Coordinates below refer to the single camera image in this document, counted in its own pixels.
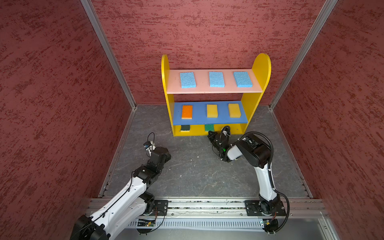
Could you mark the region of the blue sponge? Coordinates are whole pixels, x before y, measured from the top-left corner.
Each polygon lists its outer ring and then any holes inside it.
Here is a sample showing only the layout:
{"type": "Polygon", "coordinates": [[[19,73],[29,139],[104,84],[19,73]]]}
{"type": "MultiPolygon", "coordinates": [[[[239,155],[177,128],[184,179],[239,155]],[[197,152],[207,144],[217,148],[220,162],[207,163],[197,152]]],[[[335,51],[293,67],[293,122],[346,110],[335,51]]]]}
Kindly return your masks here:
{"type": "Polygon", "coordinates": [[[225,87],[225,80],[222,72],[209,72],[209,79],[211,88],[225,87]]]}
{"type": "Polygon", "coordinates": [[[180,73],[181,88],[189,89],[197,86],[193,72],[180,73]]]}
{"type": "Polygon", "coordinates": [[[253,83],[248,72],[233,73],[238,88],[252,88],[253,83]]]}

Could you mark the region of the aluminium corner frame post left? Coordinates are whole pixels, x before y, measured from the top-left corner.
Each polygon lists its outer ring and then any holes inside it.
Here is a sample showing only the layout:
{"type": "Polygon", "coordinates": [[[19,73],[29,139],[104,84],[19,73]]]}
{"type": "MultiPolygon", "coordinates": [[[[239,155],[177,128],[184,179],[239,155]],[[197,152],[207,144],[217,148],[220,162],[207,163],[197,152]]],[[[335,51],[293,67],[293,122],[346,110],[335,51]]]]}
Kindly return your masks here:
{"type": "Polygon", "coordinates": [[[133,94],[127,84],[126,78],[121,70],[118,60],[113,52],[113,49],[108,41],[108,38],[103,30],[102,24],[97,16],[95,8],[90,0],[81,0],[82,6],[92,24],[92,27],[103,47],[103,50],[111,64],[111,67],[123,89],[123,92],[130,103],[131,108],[135,111],[137,108],[136,101],[134,100],[133,94]]]}

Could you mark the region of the green yellow scrub sponge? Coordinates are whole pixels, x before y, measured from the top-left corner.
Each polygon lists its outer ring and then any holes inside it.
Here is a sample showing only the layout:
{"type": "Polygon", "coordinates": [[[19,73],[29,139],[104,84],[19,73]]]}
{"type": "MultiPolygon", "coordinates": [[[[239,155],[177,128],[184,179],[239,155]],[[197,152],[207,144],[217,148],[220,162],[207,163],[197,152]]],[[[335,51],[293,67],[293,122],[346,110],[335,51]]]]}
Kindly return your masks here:
{"type": "Polygon", "coordinates": [[[206,132],[214,132],[215,131],[214,125],[205,125],[205,131],[206,132]]]}

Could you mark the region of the aluminium corner frame post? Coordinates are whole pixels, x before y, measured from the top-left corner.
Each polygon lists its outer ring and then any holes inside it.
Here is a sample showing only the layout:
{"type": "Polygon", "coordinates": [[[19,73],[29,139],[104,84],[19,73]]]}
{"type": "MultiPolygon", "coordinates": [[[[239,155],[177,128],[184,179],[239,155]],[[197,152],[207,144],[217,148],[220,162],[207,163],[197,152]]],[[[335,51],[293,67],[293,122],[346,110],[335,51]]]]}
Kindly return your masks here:
{"type": "Polygon", "coordinates": [[[111,67],[123,89],[123,92],[130,103],[131,108],[135,111],[137,108],[136,101],[134,100],[133,94],[127,84],[126,78],[121,70],[118,60],[113,52],[113,49],[108,41],[108,38],[103,30],[102,24],[97,16],[95,8],[90,0],[81,0],[82,6],[92,24],[92,27],[103,47],[103,50],[111,64],[111,67]]]}
{"type": "Polygon", "coordinates": [[[277,106],[279,100],[281,99],[283,93],[285,92],[286,88],[288,87],[289,83],[291,82],[292,78],[294,77],[296,71],[298,70],[299,66],[301,65],[302,61],[306,57],[308,51],[312,47],[313,43],[315,42],[318,34],[322,30],[324,24],[326,23],[327,19],[329,18],[331,12],[333,11],[334,7],[336,6],[338,0],[326,0],[324,5],[322,6],[317,18],[315,19],[310,31],[308,32],[300,50],[298,51],[298,54],[296,55],[293,63],[291,64],[291,67],[289,68],[286,76],[284,77],[279,89],[277,90],[274,98],[271,101],[271,104],[269,105],[269,109],[271,112],[274,111],[275,107],[277,106]]]}

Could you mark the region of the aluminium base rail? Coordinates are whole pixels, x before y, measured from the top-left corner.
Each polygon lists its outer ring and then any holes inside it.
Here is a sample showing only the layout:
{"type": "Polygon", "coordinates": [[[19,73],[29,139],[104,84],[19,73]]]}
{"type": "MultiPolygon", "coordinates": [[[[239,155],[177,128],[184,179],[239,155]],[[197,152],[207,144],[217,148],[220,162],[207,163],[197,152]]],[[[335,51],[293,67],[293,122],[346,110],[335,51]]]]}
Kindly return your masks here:
{"type": "MultiPolygon", "coordinates": [[[[98,211],[109,199],[93,199],[85,216],[98,211]]],[[[259,211],[258,200],[236,198],[160,198],[155,199],[158,214],[141,215],[125,229],[141,234],[162,229],[208,231],[249,231],[273,235],[283,230],[302,232],[305,223],[314,223],[326,240],[335,240],[329,215],[320,199],[282,201],[277,214],[265,216],[259,211]]]]}

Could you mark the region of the dark green curved sponge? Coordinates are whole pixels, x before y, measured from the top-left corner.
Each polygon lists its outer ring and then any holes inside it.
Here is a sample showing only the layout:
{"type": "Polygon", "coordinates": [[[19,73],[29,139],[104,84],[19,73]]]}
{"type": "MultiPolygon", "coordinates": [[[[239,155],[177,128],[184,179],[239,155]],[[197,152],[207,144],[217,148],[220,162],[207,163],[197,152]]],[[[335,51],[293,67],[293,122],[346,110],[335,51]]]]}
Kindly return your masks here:
{"type": "Polygon", "coordinates": [[[191,130],[190,125],[182,125],[180,131],[181,132],[189,132],[191,130]]]}

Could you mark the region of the yellow wooden shelf unit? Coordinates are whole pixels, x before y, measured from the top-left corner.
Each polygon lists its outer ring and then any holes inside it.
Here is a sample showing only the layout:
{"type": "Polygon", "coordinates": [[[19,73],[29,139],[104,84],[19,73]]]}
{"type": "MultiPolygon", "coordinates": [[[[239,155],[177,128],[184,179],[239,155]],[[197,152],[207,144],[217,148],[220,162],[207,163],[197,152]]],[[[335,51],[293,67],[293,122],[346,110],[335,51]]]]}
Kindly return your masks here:
{"type": "Polygon", "coordinates": [[[180,73],[183,70],[172,70],[170,68],[167,55],[162,56],[161,63],[162,83],[170,117],[171,129],[175,137],[181,136],[206,136],[205,125],[214,125],[215,131],[219,132],[225,125],[231,127],[234,135],[244,134],[252,120],[252,117],[265,93],[271,78],[272,64],[267,54],[259,54],[251,69],[248,72],[253,87],[238,88],[233,73],[234,69],[223,69],[224,88],[211,88],[209,72],[210,70],[192,70],[195,75],[197,86],[195,88],[182,89],[180,73]],[[182,106],[184,102],[175,102],[175,95],[187,94],[241,94],[242,98],[237,104],[240,105],[242,116],[232,119],[229,116],[228,104],[231,101],[207,101],[207,102],[188,102],[193,105],[193,118],[191,120],[182,120],[182,106]],[[218,118],[207,118],[207,104],[218,106],[218,118]],[[181,132],[182,125],[190,125],[189,132],[181,132]]]}

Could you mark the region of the aluminium corner frame post right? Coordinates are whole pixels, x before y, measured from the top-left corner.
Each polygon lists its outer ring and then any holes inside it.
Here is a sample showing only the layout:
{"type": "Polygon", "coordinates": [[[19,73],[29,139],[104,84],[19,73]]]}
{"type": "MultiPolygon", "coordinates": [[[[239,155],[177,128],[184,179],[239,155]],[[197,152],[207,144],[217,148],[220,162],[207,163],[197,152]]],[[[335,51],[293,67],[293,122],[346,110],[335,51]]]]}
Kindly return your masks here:
{"type": "Polygon", "coordinates": [[[283,93],[285,92],[286,88],[288,87],[289,83],[291,82],[292,78],[294,77],[296,71],[298,70],[299,66],[301,65],[302,61],[306,57],[308,51],[312,47],[313,43],[315,42],[318,34],[322,30],[324,24],[326,23],[327,19],[329,18],[331,12],[333,11],[334,7],[336,6],[338,0],[326,0],[324,5],[322,6],[317,18],[315,19],[310,31],[308,32],[300,50],[298,51],[298,54],[296,55],[293,63],[291,64],[291,67],[289,68],[286,76],[284,77],[279,89],[277,90],[274,98],[271,101],[271,104],[269,105],[269,109],[271,112],[274,111],[275,107],[277,106],[279,100],[281,99],[283,93]]]}

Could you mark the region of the orange sponge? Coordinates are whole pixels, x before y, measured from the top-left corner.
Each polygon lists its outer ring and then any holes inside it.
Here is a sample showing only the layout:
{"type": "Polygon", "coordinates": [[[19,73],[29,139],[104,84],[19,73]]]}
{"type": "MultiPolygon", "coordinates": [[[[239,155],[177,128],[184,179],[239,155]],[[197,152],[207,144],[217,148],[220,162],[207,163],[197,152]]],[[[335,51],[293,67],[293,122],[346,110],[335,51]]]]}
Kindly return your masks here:
{"type": "Polygon", "coordinates": [[[191,120],[193,118],[193,105],[182,106],[182,120],[191,120]]]}

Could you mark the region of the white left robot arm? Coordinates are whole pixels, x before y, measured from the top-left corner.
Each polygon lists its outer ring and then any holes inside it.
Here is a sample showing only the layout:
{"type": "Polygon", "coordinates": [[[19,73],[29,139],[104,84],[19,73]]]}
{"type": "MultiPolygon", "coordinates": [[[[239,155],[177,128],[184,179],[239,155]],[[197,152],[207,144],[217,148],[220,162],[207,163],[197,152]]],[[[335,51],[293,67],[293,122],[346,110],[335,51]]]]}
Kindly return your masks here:
{"type": "Polygon", "coordinates": [[[82,215],[73,227],[71,240],[114,240],[141,215],[158,214],[155,197],[147,192],[162,167],[147,164],[132,172],[127,185],[89,217],[82,215]]]}

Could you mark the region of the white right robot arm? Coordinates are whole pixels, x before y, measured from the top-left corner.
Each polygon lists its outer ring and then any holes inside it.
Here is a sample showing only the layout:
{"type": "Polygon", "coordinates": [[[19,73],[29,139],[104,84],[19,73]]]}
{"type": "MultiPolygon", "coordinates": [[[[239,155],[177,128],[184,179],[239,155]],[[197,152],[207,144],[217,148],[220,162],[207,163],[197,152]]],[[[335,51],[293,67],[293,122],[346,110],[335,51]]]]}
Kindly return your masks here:
{"type": "Polygon", "coordinates": [[[218,150],[223,162],[232,162],[241,157],[255,169],[259,183],[259,211],[265,216],[277,214],[282,209],[281,196],[276,190],[272,176],[273,144],[262,133],[247,132],[237,141],[229,143],[229,132],[208,132],[213,148],[218,150]]]}

